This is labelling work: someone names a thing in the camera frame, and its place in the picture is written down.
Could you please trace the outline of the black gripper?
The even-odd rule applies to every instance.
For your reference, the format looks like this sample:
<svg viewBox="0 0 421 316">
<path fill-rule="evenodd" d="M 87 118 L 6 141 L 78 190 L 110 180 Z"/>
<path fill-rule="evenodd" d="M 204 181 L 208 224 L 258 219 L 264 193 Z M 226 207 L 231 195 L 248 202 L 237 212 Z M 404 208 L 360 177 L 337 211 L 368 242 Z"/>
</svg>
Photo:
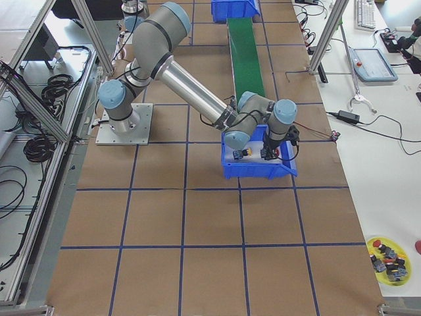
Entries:
<svg viewBox="0 0 421 316">
<path fill-rule="evenodd" d="M 297 148 L 297 153 L 295 156 L 298 155 L 300 139 L 299 130 L 295 125 L 291 125 L 285 134 L 276 134 L 271 129 L 269 129 L 269 127 L 267 127 L 262 140 L 263 148 L 266 147 L 270 149 L 278 148 L 283 142 L 291 142 L 292 146 Z"/>
</svg>

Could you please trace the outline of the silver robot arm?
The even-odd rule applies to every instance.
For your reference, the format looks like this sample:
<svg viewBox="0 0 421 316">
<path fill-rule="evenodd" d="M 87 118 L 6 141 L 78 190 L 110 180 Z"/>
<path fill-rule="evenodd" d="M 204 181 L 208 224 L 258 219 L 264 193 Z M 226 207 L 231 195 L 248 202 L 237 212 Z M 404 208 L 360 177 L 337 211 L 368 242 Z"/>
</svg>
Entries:
<svg viewBox="0 0 421 316">
<path fill-rule="evenodd" d="M 297 114 L 294 102 L 272 101 L 257 93 L 244 92 L 234 109 L 175 61 L 173 51 L 190 30 L 187 13 L 170 1 L 134 29 L 134 59 L 128 65 L 128 73 L 123 78 L 106 81 L 99 88 L 98 98 L 109 116 L 110 129 L 124 135 L 138 128 L 141 116 L 132 101 L 152 80 L 158 80 L 204 115 L 208 125 L 223 131 L 224 141 L 234 150 L 244 149 L 260 124 L 266 125 L 263 159 L 277 159 L 276 149 L 284 141 L 296 145 L 299 131 L 293 123 Z"/>
</svg>

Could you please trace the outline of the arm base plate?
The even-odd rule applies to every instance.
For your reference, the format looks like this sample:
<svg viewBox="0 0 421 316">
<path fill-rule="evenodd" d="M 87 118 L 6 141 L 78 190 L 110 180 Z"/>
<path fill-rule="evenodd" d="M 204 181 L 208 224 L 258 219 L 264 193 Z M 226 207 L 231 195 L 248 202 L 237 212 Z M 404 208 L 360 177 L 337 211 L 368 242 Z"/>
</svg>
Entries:
<svg viewBox="0 0 421 316">
<path fill-rule="evenodd" d="M 96 137 L 97 145 L 148 145 L 153 117 L 152 103 L 132 103 L 132 114 L 126 120 L 110 119 L 106 111 Z"/>
</svg>

